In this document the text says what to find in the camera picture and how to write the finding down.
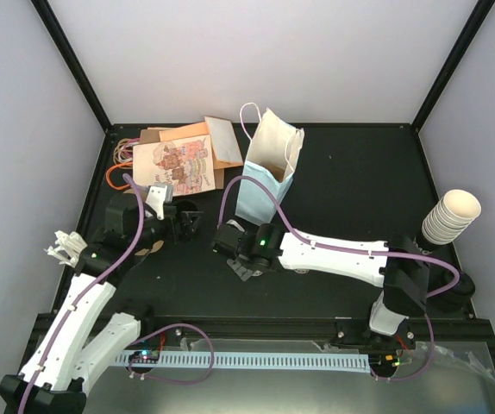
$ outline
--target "light blue paper bag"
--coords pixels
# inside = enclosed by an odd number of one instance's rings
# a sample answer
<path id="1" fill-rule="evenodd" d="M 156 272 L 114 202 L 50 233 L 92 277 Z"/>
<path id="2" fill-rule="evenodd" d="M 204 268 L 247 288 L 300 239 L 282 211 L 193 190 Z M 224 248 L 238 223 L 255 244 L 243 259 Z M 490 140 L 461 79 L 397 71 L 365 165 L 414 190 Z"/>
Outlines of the light blue paper bag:
<path id="1" fill-rule="evenodd" d="M 293 181 L 298 164 L 299 152 L 303 146 L 304 131 L 282 121 L 267 109 L 263 117 L 259 115 L 259 125 L 252 138 L 244 128 L 242 110 L 240 122 L 247 137 L 251 140 L 247 150 L 242 175 L 257 179 L 281 203 Z M 236 203 L 236 215 L 257 225 L 269 223 L 276 208 L 269 197 L 254 183 L 243 180 Z"/>

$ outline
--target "black round object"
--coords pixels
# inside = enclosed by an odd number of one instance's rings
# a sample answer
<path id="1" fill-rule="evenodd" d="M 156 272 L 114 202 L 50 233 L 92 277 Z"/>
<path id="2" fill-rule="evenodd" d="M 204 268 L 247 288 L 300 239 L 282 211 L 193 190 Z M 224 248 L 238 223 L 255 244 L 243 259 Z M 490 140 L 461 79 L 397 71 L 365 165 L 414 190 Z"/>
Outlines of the black round object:
<path id="1" fill-rule="evenodd" d="M 432 290 L 437 289 L 441 286 L 449 283 L 453 278 L 453 274 L 449 271 L 441 273 L 440 277 L 434 283 Z M 466 273 L 461 272 L 461 279 L 459 282 L 453 286 L 448 291 L 441 293 L 429 301 L 440 311 L 445 313 L 453 313 L 460 311 L 472 298 L 475 293 L 475 284 L 472 278 Z"/>

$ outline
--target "white backdrop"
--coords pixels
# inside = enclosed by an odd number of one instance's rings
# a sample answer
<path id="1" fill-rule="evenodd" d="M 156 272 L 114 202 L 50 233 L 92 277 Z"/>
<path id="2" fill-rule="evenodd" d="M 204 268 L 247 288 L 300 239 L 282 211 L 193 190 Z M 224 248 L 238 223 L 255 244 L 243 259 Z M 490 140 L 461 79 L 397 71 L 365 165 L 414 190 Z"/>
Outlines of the white backdrop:
<path id="1" fill-rule="evenodd" d="M 411 122 L 476 0 L 50 3 L 112 122 Z"/>

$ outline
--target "black metal frame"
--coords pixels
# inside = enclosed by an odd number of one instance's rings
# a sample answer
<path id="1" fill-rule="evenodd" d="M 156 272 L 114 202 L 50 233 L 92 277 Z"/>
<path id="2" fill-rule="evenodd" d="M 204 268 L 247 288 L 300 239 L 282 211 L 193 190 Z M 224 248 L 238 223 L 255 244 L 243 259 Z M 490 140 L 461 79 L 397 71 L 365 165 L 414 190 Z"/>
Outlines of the black metal frame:
<path id="1" fill-rule="evenodd" d="M 85 71 L 80 65 L 76 54 L 73 52 L 72 46 L 69 40 L 66 38 L 64 30 L 60 26 L 58 19 L 56 18 L 48 0 L 31 0 L 31 3 L 36 8 L 39 16 L 44 22 L 49 34 L 53 38 L 56 47 L 59 49 L 64 61 L 67 63 L 72 76 L 76 79 L 80 90 L 85 95 L 85 99 L 91 106 L 100 126 L 105 132 L 106 136 L 103 142 L 102 149 L 100 151 L 96 168 L 92 177 L 91 185 L 87 193 L 85 205 L 82 209 L 79 221 L 78 232 L 85 233 L 88 229 L 89 221 L 93 212 L 94 201 L 96 200 L 100 183 L 103 181 L 104 163 L 107 157 L 110 156 L 113 139 L 116 136 L 116 130 L 123 127 L 129 127 L 132 125 L 112 125 L 110 119 L 106 115 L 103 106 L 97 98 L 96 92 L 91 86 L 89 79 L 87 78 Z M 474 36 L 477 34 L 481 24 L 486 19 L 487 14 L 494 5 L 495 0 L 478 0 L 472 14 L 468 17 L 467 23 L 461 31 L 456 43 L 454 44 L 447 60 L 445 61 L 442 69 L 440 70 L 434 84 L 420 110 L 417 113 L 412 124 L 406 124 L 406 128 L 411 128 L 414 131 L 415 140 L 420 141 L 418 133 L 427 120 L 429 114 L 433 110 L 436 102 L 445 89 L 448 81 L 454 73 L 454 70 L 461 62 L 466 50 L 469 48 Z M 429 182 L 431 188 L 435 189 L 431 173 L 428 169 Z M 72 276 L 72 270 L 67 268 L 64 271 L 60 288 L 54 301 L 54 309 L 58 308 L 61 303 L 61 299 L 65 296 L 64 290 L 67 286 L 67 281 Z M 42 314 L 37 317 L 33 332 L 30 336 L 28 346 L 23 357 L 23 362 L 28 360 L 31 354 L 36 349 L 39 340 L 47 333 L 50 324 L 52 323 L 54 315 Z M 93 330 L 96 334 L 103 326 L 109 321 L 108 317 L 100 317 Z M 160 318 L 157 324 L 160 326 L 177 322 L 169 318 Z M 248 338 L 266 338 L 266 339 L 308 339 L 316 341 L 327 341 L 331 336 L 335 334 L 335 321 L 333 320 L 242 320 L 239 322 L 237 319 L 228 320 L 227 318 L 221 318 L 216 320 L 211 318 L 205 320 L 203 318 L 196 318 L 196 320 L 180 321 L 195 323 L 200 326 L 212 337 L 248 337 Z M 412 323 L 411 328 L 414 330 L 415 335 L 418 338 L 429 339 L 429 332 L 427 325 L 424 321 L 415 321 Z M 444 342 L 485 342 L 492 357 L 492 361 L 495 367 L 495 335 L 492 330 L 492 326 L 489 321 L 480 319 L 467 319 L 465 321 L 459 320 L 436 320 L 434 321 L 434 332 L 437 341 Z"/>

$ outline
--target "white bag handle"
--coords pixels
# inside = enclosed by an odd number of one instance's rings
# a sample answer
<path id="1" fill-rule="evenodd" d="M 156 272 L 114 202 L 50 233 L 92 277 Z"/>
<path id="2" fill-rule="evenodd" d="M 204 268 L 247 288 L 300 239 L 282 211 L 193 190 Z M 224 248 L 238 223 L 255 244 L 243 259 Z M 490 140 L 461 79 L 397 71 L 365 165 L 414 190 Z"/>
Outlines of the white bag handle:
<path id="1" fill-rule="evenodd" d="M 253 139 L 253 137 L 248 134 L 248 132 L 246 131 L 246 127 L 244 125 L 244 120 L 243 120 L 243 117 L 242 117 L 242 112 L 244 111 L 244 108 L 248 105 L 253 105 L 256 109 L 257 109 L 257 116 L 259 117 L 259 122 L 261 122 L 261 112 L 259 110 L 259 106 L 257 106 L 257 104 L 255 102 L 248 102 L 248 103 L 245 103 L 241 106 L 240 108 L 240 125 L 241 125 L 241 128 L 244 130 L 244 134 L 246 134 L 246 137 L 251 141 Z M 292 164 L 290 164 L 290 160 L 288 160 L 288 156 L 287 156 L 287 151 L 288 151 L 288 144 L 290 143 L 291 141 L 291 138 L 293 138 L 296 133 L 297 133 L 297 129 L 295 129 L 293 131 L 293 134 L 291 134 L 290 138 L 288 138 L 288 141 L 285 142 L 285 145 L 284 145 L 284 158 L 285 158 L 285 162 L 288 164 L 288 167 L 291 168 L 291 171 L 294 173 L 296 171 L 296 169 L 293 167 Z"/>
<path id="2" fill-rule="evenodd" d="M 251 141 L 253 139 L 253 137 L 250 134 L 248 134 L 248 132 L 246 131 L 246 127 L 244 126 L 244 120 L 241 117 L 241 113 L 244 111 L 244 108 L 248 105 L 253 105 L 257 109 L 257 116 L 259 117 L 259 122 L 261 122 L 261 112 L 259 111 L 259 106 L 257 106 L 257 104 L 255 102 L 245 103 L 240 108 L 240 125 L 241 125 L 241 128 L 244 130 L 246 137 L 249 138 L 249 140 Z"/>

